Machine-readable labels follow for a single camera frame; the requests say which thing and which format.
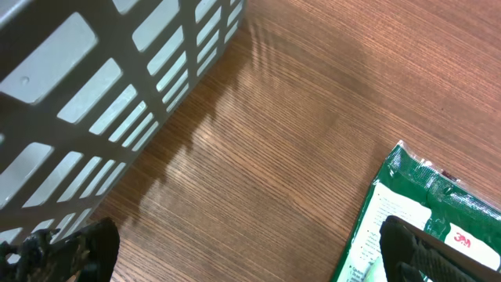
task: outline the label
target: label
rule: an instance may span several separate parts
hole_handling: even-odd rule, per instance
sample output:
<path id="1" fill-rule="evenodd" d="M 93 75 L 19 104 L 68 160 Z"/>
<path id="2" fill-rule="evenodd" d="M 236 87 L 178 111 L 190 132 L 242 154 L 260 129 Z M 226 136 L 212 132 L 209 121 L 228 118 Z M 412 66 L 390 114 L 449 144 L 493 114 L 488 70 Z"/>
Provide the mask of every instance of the label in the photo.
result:
<path id="1" fill-rule="evenodd" d="M 338 282 L 363 282 L 371 265 L 381 257 L 379 229 L 389 215 L 396 215 L 423 230 L 431 217 L 431 210 L 377 183 Z"/>
<path id="2" fill-rule="evenodd" d="M 451 232 L 447 234 L 445 243 L 488 268 L 496 271 L 499 268 L 501 258 L 498 253 L 459 226 L 451 223 Z"/>

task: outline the gray bin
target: gray bin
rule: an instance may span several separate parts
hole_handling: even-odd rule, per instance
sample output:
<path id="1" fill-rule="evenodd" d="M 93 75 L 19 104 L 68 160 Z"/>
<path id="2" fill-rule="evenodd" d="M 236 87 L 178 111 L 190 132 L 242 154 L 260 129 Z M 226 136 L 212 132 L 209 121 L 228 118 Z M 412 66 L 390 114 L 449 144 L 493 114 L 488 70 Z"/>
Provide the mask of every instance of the gray bin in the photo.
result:
<path id="1" fill-rule="evenodd" d="M 0 240 L 78 230 L 224 52 L 245 1 L 1 1 Z"/>

